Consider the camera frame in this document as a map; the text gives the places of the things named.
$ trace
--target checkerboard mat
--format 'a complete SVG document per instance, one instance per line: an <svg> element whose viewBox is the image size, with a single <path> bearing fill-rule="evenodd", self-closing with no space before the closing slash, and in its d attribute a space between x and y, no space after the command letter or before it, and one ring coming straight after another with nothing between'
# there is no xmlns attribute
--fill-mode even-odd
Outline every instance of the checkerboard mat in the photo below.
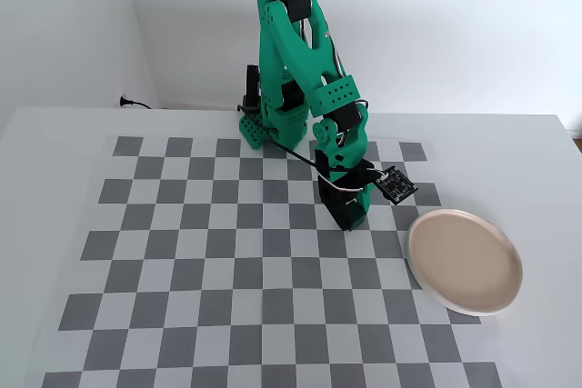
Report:
<svg viewBox="0 0 582 388"><path fill-rule="evenodd" d="M431 300L403 257L441 205L423 145L371 141L366 159L419 189L399 206L374 190L344 233L314 170L272 144L119 137L42 388L501 386L476 360L480 320Z"/></svg>

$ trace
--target gray square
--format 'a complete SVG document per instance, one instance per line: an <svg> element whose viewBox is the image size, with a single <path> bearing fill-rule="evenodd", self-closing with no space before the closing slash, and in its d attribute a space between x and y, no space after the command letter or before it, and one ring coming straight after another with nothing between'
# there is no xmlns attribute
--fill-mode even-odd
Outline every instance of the gray square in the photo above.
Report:
<svg viewBox="0 0 582 388"><path fill-rule="evenodd" d="M291 229L316 229L316 207L313 204L290 204L289 223Z"/></svg>
<svg viewBox="0 0 582 388"><path fill-rule="evenodd" d="M376 258L403 258L397 231L371 231Z"/></svg>
<svg viewBox="0 0 582 388"><path fill-rule="evenodd" d="M160 181L156 202L158 204L182 204L186 196L186 181Z"/></svg>
<svg viewBox="0 0 582 388"><path fill-rule="evenodd" d="M428 363L399 363L396 368L401 388L418 388L420 386L435 388L435 381Z"/></svg>
<svg viewBox="0 0 582 388"><path fill-rule="evenodd" d="M160 179L164 168L161 156L140 156L137 158L134 179Z"/></svg>
<svg viewBox="0 0 582 388"><path fill-rule="evenodd" d="M145 247L146 259L174 259L178 244L178 231L150 231Z"/></svg>
<svg viewBox="0 0 582 388"><path fill-rule="evenodd" d="M81 372L45 373L41 388L78 388Z"/></svg>
<svg viewBox="0 0 582 388"><path fill-rule="evenodd" d="M296 324L296 363L329 363L324 324Z"/></svg>
<svg viewBox="0 0 582 388"><path fill-rule="evenodd" d="M263 288L263 260L262 258L236 258L234 289Z"/></svg>
<svg viewBox="0 0 582 388"><path fill-rule="evenodd" d="M176 259L170 291L202 289L204 259Z"/></svg>
<svg viewBox="0 0 582 388"><path fill-rule="evenodd" d="M317 231L319 256L322 258L346 258L346 238L342 231Z"/></svg>
<svg viewBox="0 0 582 388"><path fill-rule="evenodd" d="M200 294L198 326L227 326L230 324L233 290L203 290Z"/></svg>
<svg viewBox="0 0 582 388"><path fill-rule="evenodd" d="M112 261L105 284L105 293L135 293L142 273L143 261Z"/></svg>
<svg viewBox="0 0 582 388"><path fill-rule="evenodd" d="M238 175L241 181L263 180L263 160L261 158L240 158Z"/></svg>
<svg viewBox="0 0 582 388"><path fill-rule="evenodd" d="M390 328L387 324L360 324L360 349L364 363L395 363Z"/></svg>
<svg viewBox="0 0 582 388"><path fill-rule="evenodd" d="M267 141L263 144L263 157L264 158L275 158L275 159L286 159L287 152L283 149L279 149L272 142Z"/></svg>
<svg viewBox="0 0 582 388"><path fill-rule="evenodd" d="M91 231L87 235L81 261L113 259L118 231Z"/></svg>
<svg viewBox="0 0 582 388"><path fill-rule="evenodd" d="M137 293L130 329L164 327L169 293Z"/></svg>
<svg viewBox="0 0 582 388"><path fill-rule="evenodd" d="M367 144L366 154L364 154L364 159L367 161L372 161L377 163L380 161L380 154L378 153L378 144L376 141L370 141Z"/></svg>
<svg viewBox="0 0 582 388"><path fill-rule="evenodd" d="M236 229L261 229L263 227L262 204L239 204Z"/></svg>
<svg viewBox="0 0 582 388"><path fill-rule="evenodd" d="M324 290L327 324L355 324L356 307L352 290Z"/></svg>
<svg viewBox="0 0 582 388"><path fill-rule="evenodd" d="M126 329L93 331L83 370L119 370L126 339Z"/></svg>
<svg viewBox="0 0 582 388"><path fill-rule="evenodd" d="M206 239L206 258L234 258L236 229L209 229Z"/></svg>
<svg viewBox="0 0 582 388"><path fill-rule="evenodd" d="M99 197L100 204L126 204L132 179L105 179Z"/></svg>
<svg viewBox="0 0 582 388"><path fill-rule="evenodd" d="M332 363L329 367L334 388L366 388L364 365L361 363Z"/></svg>
<svg viewBox="0 0 582 388"><path fill-rule="evenodd" d="M264 204L288 204L289 189L287 181L263 181Z"/></svg>
<svg viewBox="0 0 582 388"><path fill-rule="evenodd" d="M426 354L430 363L460 363L457 342L450 324L423 324Z"/></svg>
<svg viewBox="0 0 582 388"><path fill-rule="evenodd" d="M471 388L501 388L495 363L464 363Z"/></svg>
<svg viewBox="0 0 582 388"><path fill-rule="evenodd" d="M397 231L407 231L412 223L418 218L418 210L415 206L392 206L392 215L396 223Z"/></svg>
<svg viewBox="0 0 582 388"><path fill-rule="evenodd" d="M210 204L185 204L180 229L207 229L210 222Z"/></svg>
<svg viewBox="0 0 582 388"><path fill-rule="evenodd" d="M421 143L400 143L404 161L426 161L425 151Z"/></svg>
<svg viewBox="0 0 582 388"><path fill-rule="evenodd" d="M213 204L235 204L238 202L238 181L214 181L212 184Z"/></svg>
<svg viewBox="0 0 582 388"><path fill-rule="evenodd" d="M390 324L418 324L415 301L410 290L383 290Z"/></svg>
<svg viewBox="0 0 582 388"><path fill-rule="evenodd" d="M447 308L448 319L451 324L481 324L481 319L479 317L474 317L473 315L465 315L463 313L456 313Z"/></svg>
<svg viewBox="0 0 582 388"><path fill-rule="evenodd" d="M290 181L310 181L311 166L302 161L287 160L287 177Z"/></svg>
<svg viewBox="0 0 582 388"><path fill-rule="evenodd" d="M125 207L122 231L142 231L152 227L155 204L129 204Z"/></svg>
<svg viewBox="0 0 582 388"><path fill-rule="evenodd" d="M261 379L261 386L264 388L297 388L297 376L294 365L263 365Z"/></svg>
<svg viewBox="0 0 582 388"><path fill-rule="evenodd" d="M260 324L231 326L228 364L261 364L262 338L262 328Z"/></svg>
<svg viewBox="0 0 582 388"><path fill-rule="evenodd" d="M418 191L413 194L416 206L440 206L437 187L432 182L416 183Z"/></svg>
<svg viewBox="0 0 582 388"><path fill-rule="evenodd" d="M139 156L143 142L141 136L118 136L113 156Z"/></svg>
<svg viewBox="0 0 582 388"><path fill-rule="evenodd" d="M192 371L193 388L226 388L227 381L228 366L225 365L219 367L194 367Z"/></svg>
<svg viewBox="0 0 582 388"><path fill-rule="evenodd" d="M216 140L216 156L221 158L240 157L240 139L218 138Z"/></svg>
<svg viewBox="0 0 582 388"><path fill-rule="evenodd" d="M170 137L167 140L166 156L173 158L190 157L192 153L192 138Z"/></svg>
<svg viewBox="0 0 582 388"><path fill-rule="evenodd" d="M352 288L382 288L375 258L350 258L347 262Z"/></svg>
<svg viewBox="0 0 582 388"><path fill-rule="evenodd" d="M288 229L264 229L263 256L291 256L291 232Z"/></svg>
<svg viewBox="0 0 582 388"><path fill-rule="evenodd" d="M188 180L209 181L215 177L215 158L190 158Z"/></svg>
<svg viewBox="0 0 582 388"><path fill-rule="evenodd" d="M293 290L263 290L263 324L293 324Z"/></svg>
<svg viewBox="0 0 582 388"><path fill-rule="evenodd" d="M102 294L71 294L66 300L59 331L93 330Z"/></svg>
<svg viewBox="0 0 582 388"><path fill-rule="evenodd" d="M291 258L294 288L321 288L319 258Z"/></svg>
<svg viewBox="0 0 582 388"><path fill-rule="evenodd" d="M164 329L158 368L191 367L194 363L196 345L195 327L172 327Z"/></svg>

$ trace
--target beige plate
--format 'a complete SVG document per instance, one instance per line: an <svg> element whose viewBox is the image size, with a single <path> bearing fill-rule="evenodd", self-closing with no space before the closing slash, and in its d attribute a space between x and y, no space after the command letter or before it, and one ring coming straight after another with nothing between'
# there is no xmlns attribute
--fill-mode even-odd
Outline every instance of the beige plate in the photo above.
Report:
<svg viewBox="0 0 582 388"><path fill-rule="evenodd" d="M469 315L507 308L523 277L509 239L490 222L455 209L418 217L410 227L406 258L426 292Z"/></svg>

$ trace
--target power cord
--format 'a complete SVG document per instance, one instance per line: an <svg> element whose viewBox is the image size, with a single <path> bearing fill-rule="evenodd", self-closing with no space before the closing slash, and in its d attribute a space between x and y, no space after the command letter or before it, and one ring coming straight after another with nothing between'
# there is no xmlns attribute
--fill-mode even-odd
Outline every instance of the power cord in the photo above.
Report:
<svg viewBox="0 0 582 388"><path fill-rule="evenodd" d="M134 102L133 100L128 100L125 98L124 95L122 95L121 98L119 99L119 106L123 107L125 104L139 104L140 106L143 106L144 108L152 109L149 106L147 106L146 104L142 104L140 102Z"/></svg>

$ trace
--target white wall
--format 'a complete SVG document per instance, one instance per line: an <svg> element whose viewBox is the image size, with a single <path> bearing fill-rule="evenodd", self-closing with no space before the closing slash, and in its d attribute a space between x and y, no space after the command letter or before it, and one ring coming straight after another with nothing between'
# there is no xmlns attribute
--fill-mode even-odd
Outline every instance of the white wall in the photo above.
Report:
<svg viewBox="0 0 582 388"><path fill-rule="evenodd" d="M558 114L582 129L582 0L319 0L373 110ZM255 0L136 0L166 102L233 106Z"/></svg>
<svg viewBox="0 0 582 388"><path fill-rule="evenodd" d="M0 130L21 104L157 104L132 0L0 0Z"/></svg>

